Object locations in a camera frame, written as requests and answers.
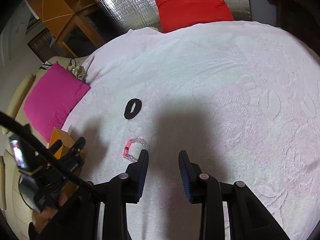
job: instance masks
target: magenta cushion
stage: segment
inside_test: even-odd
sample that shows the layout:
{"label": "magenta cushion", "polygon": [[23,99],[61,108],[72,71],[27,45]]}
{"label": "magenta cushion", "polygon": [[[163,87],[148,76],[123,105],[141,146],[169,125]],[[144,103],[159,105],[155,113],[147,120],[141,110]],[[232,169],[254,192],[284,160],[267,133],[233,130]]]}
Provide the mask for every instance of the magenta cushion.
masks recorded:
{"label": "magenta cushion", "polygon": [[23,110],[32,126],[49,142],[53,128],[62,128],[71,110],[89,90],[89,85],[56,62],[34,86]]}

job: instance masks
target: black cable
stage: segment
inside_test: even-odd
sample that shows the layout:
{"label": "black cable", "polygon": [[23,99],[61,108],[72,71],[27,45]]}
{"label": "black cable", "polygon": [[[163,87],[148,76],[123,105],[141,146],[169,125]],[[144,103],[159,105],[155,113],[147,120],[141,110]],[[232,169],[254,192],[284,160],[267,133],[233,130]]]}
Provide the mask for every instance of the black cable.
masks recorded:
{"label": "black cable", "polygon": [[21,174],[20,174],[19,182],[18,182],[18,190],[19,190],[20,196],[21,196],[23,202],[28,206],[28,208],[30,208],[30,209],[32,210],[32,207],[30,207],[30,206],[27,204],[27,202],[24,200],[24,198],[23,198],[23,196],[22,196],[22,194],[21,194],[21,191],[20,191],[20,189],[19,189],[20,179],[21,179]]}
{"label": "black cable", "polygon": [[87,191],[91,192],[96,196],[99,201],[105,202],[103,195],[92,185],[86,183],[84,180],[80,179],[77,175],[69,171],[59,160],[57,160],[51,152],[27,129],[24,129],[21,124],[7,116],[0,111],[0,125],[12,131],[13,133],[20,136],[26,143],[32,146],[47,162],[49,162],[52,167],[60,171],[69,180],[74,182],[79,187],[85,188]]}

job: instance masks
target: black oval object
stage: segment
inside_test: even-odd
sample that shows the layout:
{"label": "black oval object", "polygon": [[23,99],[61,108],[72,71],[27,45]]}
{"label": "black oval object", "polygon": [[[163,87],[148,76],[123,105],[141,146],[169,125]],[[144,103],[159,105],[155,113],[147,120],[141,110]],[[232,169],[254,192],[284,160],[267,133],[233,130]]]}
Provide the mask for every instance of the black oval object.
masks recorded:
{"label": "black oval object", "polygon": [[[134,103],[136,103],[136,105],[134,106],[134,109],[131,112],[131,109],[132,109],[132,106]],[[142,102],[140,99],[133,98],[133,99],[129,100],[129,102],[127,103],[127,105],[125,107],[124,118],[130,120],[130,119],[136,117],[136,115],[140,112],[141,107],[142,107]]]}

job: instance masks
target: black sleeve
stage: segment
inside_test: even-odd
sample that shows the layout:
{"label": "black sleeve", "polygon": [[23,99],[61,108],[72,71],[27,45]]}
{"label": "black sleeve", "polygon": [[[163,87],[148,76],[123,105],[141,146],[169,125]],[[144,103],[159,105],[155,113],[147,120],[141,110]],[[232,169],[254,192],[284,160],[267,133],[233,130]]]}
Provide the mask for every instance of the black sleeve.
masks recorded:
{"label": "black sleeve", "polygon": [[36,229],[32,222],[29,223],[28,235],[30,240],[36,240],[38,236],[38,233],[36,232]]}

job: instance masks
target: beige leather sofa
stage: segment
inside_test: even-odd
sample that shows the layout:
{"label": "beige leather sofa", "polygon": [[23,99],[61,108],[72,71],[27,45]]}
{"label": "beige leather sofa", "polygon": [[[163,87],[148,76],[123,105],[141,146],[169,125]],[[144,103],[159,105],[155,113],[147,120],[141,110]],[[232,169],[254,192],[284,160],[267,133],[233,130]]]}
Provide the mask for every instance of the beige leather sofa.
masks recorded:
{"label": "beige leather sofa", "polygon": [[[76,64],[81,65],[85,59],[86,57],[77,58]],[[56,61],[66,68],[70,59],[53,57],[49,60],[51,63]],[[6,114],[22,125],[29,123],[23,111],[24,101],[45,72],[46,70],[40,69],[35,75],[27,75],[15,91],[7,108]],[[34,130],[33,127],[31,129],[32,133],[39,139],[39,141],[47,146],[47,142],[41,137],[41,135]],[[2,132],[7,137],[12,134],[5,128],[2,128]],[[20,196],[18,190],[19,177],[20,173],[12,156],[9,140],[6,139],[4,155],[0,156],[0,208],[4,210],[6,220],[16,236],[20,240],[26,240],[29,239],[28,225],[31,222],[32,211],[28,206],[26,206]]]}

